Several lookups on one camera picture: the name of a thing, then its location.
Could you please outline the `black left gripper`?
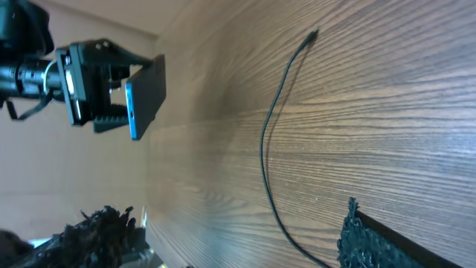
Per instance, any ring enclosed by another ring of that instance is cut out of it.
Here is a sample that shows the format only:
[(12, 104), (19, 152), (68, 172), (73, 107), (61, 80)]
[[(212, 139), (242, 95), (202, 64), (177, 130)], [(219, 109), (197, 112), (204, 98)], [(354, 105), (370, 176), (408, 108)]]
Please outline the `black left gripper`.
[(110, 90), (121, 87), (130, 66), (152, 60), (133, 54), (108, 39), (72, 43), (56, 50), (61, 90), (73, 126), (93, 123), (95, 133), (129, 124), (127, 107), (113, 104)]

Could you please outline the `blue Samsung Galaxy smartphone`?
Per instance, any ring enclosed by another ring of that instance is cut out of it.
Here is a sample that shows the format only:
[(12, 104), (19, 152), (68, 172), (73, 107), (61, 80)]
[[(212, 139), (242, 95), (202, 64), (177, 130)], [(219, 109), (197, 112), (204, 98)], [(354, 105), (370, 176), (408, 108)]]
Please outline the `blue Samsung Galaxy smartphone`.
[(125, 85), (130, 137), (141, 140), (167, 96), (165, 56), (159, 54)]

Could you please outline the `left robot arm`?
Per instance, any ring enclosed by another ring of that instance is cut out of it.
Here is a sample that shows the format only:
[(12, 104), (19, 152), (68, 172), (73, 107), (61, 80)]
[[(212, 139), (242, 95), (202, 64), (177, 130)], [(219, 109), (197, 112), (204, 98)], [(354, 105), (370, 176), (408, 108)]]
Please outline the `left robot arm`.
[(151, 60), (108, 39), (55, 48), (49, 19), (32, 1), (1, 0), (1, 106), (10, 119), (24, 121), (59, 101), (71, 125), (92, 122), (96, 133), (127, 125), (137, 140), (132, 87), (126, 87), (124, 105), (112, 103), (110, 93), (130, 76), (131, 66)]

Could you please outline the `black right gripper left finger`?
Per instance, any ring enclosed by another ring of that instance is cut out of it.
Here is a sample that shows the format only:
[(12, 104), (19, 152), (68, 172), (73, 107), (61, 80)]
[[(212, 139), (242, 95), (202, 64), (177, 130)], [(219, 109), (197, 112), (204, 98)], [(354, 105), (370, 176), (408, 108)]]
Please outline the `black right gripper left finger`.
[(23, 240), (1, 230), (1, 266), (7, 268), (164, 267), (146, 242), (145, 223), (136, 223), (133, 207), (121, 212), (106, 205), (83, 215), (76, 225), (44, 240)]

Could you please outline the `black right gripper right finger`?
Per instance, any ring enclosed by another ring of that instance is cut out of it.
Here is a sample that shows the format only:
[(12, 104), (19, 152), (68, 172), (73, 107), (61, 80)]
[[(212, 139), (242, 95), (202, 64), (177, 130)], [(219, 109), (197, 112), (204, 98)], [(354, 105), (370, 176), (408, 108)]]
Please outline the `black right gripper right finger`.
[(344, 268), (459, 268), (359, 210), (354, 197), (348, 202), (338, 262)]

